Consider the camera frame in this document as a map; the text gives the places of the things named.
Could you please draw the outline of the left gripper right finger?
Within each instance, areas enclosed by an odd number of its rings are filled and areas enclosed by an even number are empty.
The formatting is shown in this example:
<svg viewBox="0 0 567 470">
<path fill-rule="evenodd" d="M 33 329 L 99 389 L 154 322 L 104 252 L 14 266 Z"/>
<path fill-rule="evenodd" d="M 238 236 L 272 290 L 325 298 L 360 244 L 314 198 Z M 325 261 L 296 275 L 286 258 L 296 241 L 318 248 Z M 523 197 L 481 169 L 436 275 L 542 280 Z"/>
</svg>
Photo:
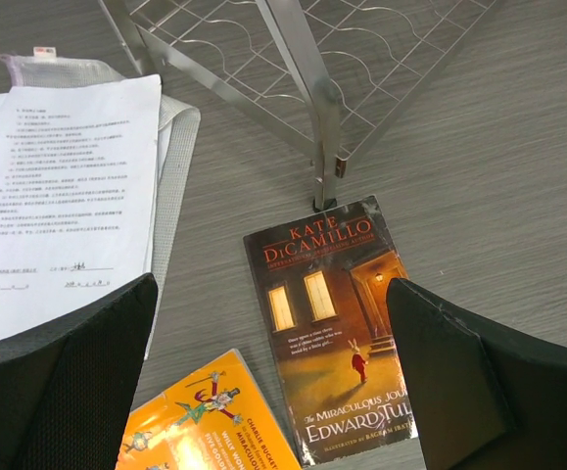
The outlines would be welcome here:
<svg viewBox="0 0 567 470">
<path fill-rule="evenodd" d="M 429 469 L 567 469 L 567 347 L 404 278 L 386 294 Z"/>
</svg>

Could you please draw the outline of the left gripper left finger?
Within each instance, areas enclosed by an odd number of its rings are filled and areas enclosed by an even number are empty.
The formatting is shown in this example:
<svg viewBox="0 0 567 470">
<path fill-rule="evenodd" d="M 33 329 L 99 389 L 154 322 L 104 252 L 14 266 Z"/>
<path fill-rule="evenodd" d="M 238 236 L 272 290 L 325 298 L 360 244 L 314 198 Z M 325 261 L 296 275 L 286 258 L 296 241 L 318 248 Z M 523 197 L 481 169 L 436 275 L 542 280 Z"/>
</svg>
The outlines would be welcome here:
<svg viewBox="0 0 567 470">
<path fill-rule="evenodd" d="M 0 340 L 0 469 L 113 469 L 158 298 L 146 273 Z"/>
</svg>

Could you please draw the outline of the steel dish rack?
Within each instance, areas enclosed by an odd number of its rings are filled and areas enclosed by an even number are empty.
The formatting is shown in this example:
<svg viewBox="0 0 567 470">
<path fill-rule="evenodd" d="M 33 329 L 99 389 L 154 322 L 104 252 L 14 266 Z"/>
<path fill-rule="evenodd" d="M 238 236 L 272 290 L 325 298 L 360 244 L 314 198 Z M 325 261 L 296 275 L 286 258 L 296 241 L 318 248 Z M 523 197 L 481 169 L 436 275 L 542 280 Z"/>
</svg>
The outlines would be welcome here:
<svg viewBox="0 0 567 470">
<path fill-rule="evenodd" d="M 172 67 L 308 157 L 313 205 L 388 131 L 493 1 L 104 1 L 135 69 Z"/>
</svg>

